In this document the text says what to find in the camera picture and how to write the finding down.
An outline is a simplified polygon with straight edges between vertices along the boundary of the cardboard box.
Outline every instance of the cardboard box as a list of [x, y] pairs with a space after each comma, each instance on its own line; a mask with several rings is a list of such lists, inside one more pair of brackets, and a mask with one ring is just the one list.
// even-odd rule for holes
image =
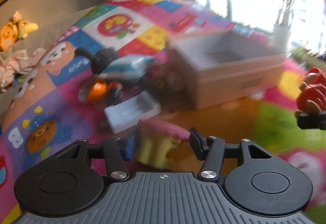
[[232, 30], [178, 34], [166, 46], [198, 109], [276, 86], [283, 72], [283, 54]]

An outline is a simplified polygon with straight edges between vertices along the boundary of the metal screw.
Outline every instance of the metal screw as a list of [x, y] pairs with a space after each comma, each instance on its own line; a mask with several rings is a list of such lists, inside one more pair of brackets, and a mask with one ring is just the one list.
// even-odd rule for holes
[[217, 176], [217, 174], [212, 170], [205, 170], [201, 172], [200, 176], [206, 179], [213, 179]]
[[117, 170], [111, 173], [111, 177], [115, 179], [123, 179], [127, 177], [127, 174], [124, 171]]

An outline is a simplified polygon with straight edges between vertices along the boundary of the fabric pile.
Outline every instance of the fabric pile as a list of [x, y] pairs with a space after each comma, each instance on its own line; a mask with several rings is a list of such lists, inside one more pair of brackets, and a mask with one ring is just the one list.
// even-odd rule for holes
[[0, 66], [1, 92], [5, 92], [12, 86], [15, 76], [18, 74], [29, 74], [44, 55], [45, 51], [43, 48], [38, 48], [31, 57], [28, 57], [27, 51], [22, 49], [16, 51], [10, 58], [6, 59], [3, 65]]

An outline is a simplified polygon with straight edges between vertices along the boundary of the yellow plush toy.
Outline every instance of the yellow plush toy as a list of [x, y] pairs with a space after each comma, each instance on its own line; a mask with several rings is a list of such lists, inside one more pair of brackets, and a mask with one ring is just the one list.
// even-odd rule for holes
[[16, 11], [12, 16], [12, 21], [18, 26], [18, 38], [25, 38], [29, 33], [38, 30], [39, 26], [36, 23], [30, 23], [25, 20], [22, 15]]
[[0, 29], [0, 49], [5, 51], [18, 40], [18, 29], [13, 22], [6, 23]]

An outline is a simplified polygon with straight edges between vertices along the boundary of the colorful play mat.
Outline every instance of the colorful play mat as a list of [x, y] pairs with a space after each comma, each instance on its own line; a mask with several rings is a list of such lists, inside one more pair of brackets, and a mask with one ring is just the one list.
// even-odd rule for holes
[[[24, 170], [77, 139], [100, 143], [113, 136], [103, 105], [85, 102], [85, 89], [93, 74], [88, 59], [74, 58], [76, 47], [92, 53], [112, 47], [121, 56], [153, 55], [164, 64], [166, 36], [212, 28], [229, 28], [256, 41], [267, 41], [262, 33], [188, 0], [110, 0], [95, 7], [59, 38], [28, 75], [2, 123], [1, 223], [9, 224], [21, 214], [13, 186]], [[185, 129], [196, 127], [204, 135], [216, 135], [229, 143], [251, 138], [279, 154], [310, 177], [314, 191], [307, 213], [317, 223], [326, 223], [326, 133], [299, 129], [293, 114], [303, 74], [287, 59], [277, 87], [199, 111], [186, 99], [176, 98], [162, 105], [161, 114], [155, 118]], [[188, 143], [174, 154], [173, 163], [175, 170], [194, 172], [201, 165]], [[224, 173], [235, 164], [226, 160]], [[95, 162], [92, 166], [104, 173], [103, 165]], [[130, 170], [138, 166], [128, 162]]]

